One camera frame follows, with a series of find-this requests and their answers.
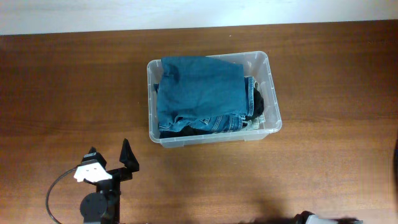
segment white wall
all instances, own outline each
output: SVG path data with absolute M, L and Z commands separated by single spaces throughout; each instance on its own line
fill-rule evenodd
M 398 19 L 398 0 L 0 0 L 0 34 Z

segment wooden table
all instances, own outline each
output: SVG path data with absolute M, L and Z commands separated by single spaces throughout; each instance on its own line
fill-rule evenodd
M 148 135 L 146 65 L 165 55 L 268 54 L 283 120 L 261 141 L 164 149 Z M 141 165 L 124 223 L 324 217 L 396 223 L 398 21 L 0 36 L 0 223 L 51 223 L 50 184 L 91 146 Z M 81 223 L 72 175 L 50 208 Z

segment black cloth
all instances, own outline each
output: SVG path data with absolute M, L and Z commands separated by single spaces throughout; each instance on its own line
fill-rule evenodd
M 211 134 L 210 131 L 204 131 L 200 129 L 191 128 L 190 126 L 184 127 L 180 132 L 174 131 L 161 131 L 160 138 L 177 138 L 177 137 L 185 137 L 185 136 L 195 136 L 202 134 Z
M 262 98 L 260 92 L 254 89 L 254 111 L 252 116 L 246 116 L 245 121 L 250 121 L 251 119 L 257 118 L 264 112 L 264 99 Z

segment blue fabric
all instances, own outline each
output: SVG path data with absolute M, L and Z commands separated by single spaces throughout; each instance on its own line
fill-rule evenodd
M 159 131 L 184 127 L 219 133 L 238 131 L 254 110 L 253 77 L 243 66 L 209 57 L 162 58 L 157 90 Z

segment clear plastic container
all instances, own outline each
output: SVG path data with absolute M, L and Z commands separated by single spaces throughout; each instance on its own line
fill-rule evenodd
M 187 136 L 179 138 L 160 139 L 158 120 L 156 113 L 156 92 L 154 83 L 159 83 L 162 78 L 163 68 L 160 60 L 153 60 L 148 63 L 148 109 L 149 109 L 149 137 L 152 141 L 160 143 L 163 147 L 181 147 L 189 144 L 202 144 L 235 140 L 260 140 L 270 133 L 279 131 L 282 127 L 278 101 L 276 99 L 274 82 L 272 81 L 271 69 L 269 67 L 266 53 L 245 52 L 226 55 L 212 55 L 209 57 L 218 58 L 227 62 L 242 64 L 244 76 L 253 76 L 259 83 L 258 90 L 264 99 L 265 123 L 253 131 L 238 131 L 232 133 L 206 134 L 199 136 Z

